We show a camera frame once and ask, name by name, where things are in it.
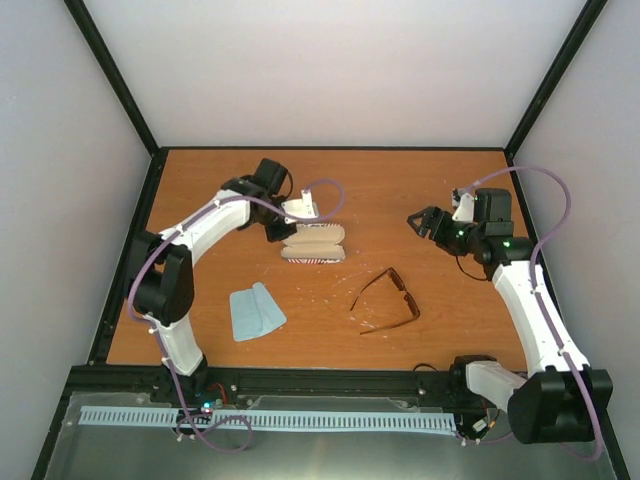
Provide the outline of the flag newsprint glasses case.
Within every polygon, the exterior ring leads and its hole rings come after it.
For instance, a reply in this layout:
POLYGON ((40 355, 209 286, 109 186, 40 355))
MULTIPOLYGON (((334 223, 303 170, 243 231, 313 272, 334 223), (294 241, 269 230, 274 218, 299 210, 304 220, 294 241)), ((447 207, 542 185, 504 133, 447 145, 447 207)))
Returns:
POLYGON ((345 229, 338 223, 299 225, 295 234, 282 241, 281 257, 297 264, 340 263, 346 258, 344 239, 345 229))

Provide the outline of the light blue cleaning cloth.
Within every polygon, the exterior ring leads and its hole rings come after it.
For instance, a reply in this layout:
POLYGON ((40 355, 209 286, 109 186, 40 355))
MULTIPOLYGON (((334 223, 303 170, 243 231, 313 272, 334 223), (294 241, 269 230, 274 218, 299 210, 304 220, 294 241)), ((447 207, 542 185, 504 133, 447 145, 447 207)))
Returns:
POLYGON ((236 342, 261 338, 279 329, 287 317, 263 283, 230 294, 232 335, 236 342))

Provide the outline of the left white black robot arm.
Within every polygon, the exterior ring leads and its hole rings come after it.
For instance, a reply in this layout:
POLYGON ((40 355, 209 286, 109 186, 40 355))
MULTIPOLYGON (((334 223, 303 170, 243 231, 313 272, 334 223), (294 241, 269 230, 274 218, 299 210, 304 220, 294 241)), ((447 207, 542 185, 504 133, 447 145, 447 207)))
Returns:
POLYGON ((126 310, 148 326, 161 350, 161 362, 176 373, 172 388, 186 402, 208 390, 205 355, 197 345, 189 311, 195 299, 194 266, 224 236, 255 223, 267 239, 280 240, 295 226, 285 222, 280 190, 293 182, 281 164, 264 158, 251 175, 235 177, 204 206, 160 233, 134 237, 127 265, 126 310))

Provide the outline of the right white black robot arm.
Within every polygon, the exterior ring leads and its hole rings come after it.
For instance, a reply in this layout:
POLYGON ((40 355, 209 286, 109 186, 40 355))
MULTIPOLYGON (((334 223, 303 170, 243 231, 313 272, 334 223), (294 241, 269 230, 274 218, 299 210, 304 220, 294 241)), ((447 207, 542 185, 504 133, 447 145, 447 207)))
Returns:
POLYGON ((470 255, 482 266, 503 300, 526 360, 526 376, 491 356, 455 359, 451 367, 463 389, 505 412, 523 444, 595 442, 602 447, 601 416, 613 383, 608 372, 591 367, 571 339, 543 282, 534 245, 514 234, 509 191, 457 190, 453 211, 428 206, 407 222, 421 238, 449 255, 470 255))

